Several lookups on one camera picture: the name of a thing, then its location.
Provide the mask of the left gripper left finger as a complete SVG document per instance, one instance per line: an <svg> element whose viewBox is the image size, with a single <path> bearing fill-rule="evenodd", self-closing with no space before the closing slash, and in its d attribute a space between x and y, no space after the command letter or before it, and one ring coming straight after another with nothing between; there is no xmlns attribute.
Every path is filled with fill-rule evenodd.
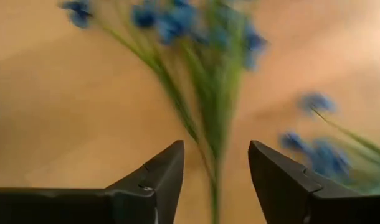
<svg viewBox="0 0 380 224"><path fill-rule="evenodd" d="M0 187L0 224L171 224L183 173L177 140L104 189Z"/></svg>

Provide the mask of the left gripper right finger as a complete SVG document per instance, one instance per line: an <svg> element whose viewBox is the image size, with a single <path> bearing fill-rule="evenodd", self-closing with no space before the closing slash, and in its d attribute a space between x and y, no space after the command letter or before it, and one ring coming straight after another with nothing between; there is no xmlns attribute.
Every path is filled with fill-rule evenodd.
<svg viewBox="0 0 380 224"><path fill-rule="evenodd" d="M380 195L361 195L259 141L250 142L248 158L267 223L380 224Z"/></svg>

